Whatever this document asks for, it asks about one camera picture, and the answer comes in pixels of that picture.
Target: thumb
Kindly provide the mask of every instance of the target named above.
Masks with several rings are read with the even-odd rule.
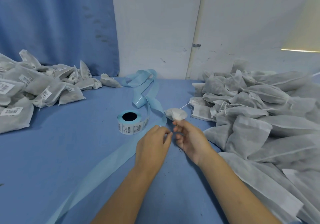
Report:
[[[175,123],[176,125],[185,128],[187,132],[190,132],[195,128],[192,124],[190,124],[188,121],[185,121],[185,120],[176,120]]]
[[[169,133],[167,135],[167,138],[166,138],[164,144],[163,144],[166,149],[169,149],[169,146],[171,144],[172,135],[173,135],[172,133]]]

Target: pile of bags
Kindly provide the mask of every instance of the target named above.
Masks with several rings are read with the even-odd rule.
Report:
[[[33,106],[39,108],[85,99],[83,90],[102,85],[122,87],[107,74],[100,81],[92,77],[87,65],[80,69],[63,64],[43,66],[28,51],[20,53],[21,62],[0,54],[0,133],[29,126]]]
[[[283,223],[320,223],[320,85],[312,75],[204,72],[192,117],[215,121],[206,138]]]

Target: wall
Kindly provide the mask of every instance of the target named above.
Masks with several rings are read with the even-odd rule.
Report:
[[[230,71],[235,59],[251,70],[320,69],[320,54],[280,51],[305,0],[202,0],[190,79],[202,70]]]
[[[113,0],[120,76],[153,68],[185,79],[200,0]]]

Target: blue tablecloth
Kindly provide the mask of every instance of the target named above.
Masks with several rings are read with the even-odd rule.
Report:
[[[193,96],[192,80],[159,80],[163,109],[180,108]],[[30,127],[0,135],[0,223],[44,224],[77,183],[130,137],[117,115],[134,109],[132,88],[102,87],[86,100],[35,108]],[[187,118],[205,130],[213,122]],[[146,109],[141,108],[143,116]],[[167,127],[172,129],[168,120]],[[57,223],[89,223],[134,166],[133,156]],[[227,223],[209,184],[175,144],[152,182],[136,223]]]

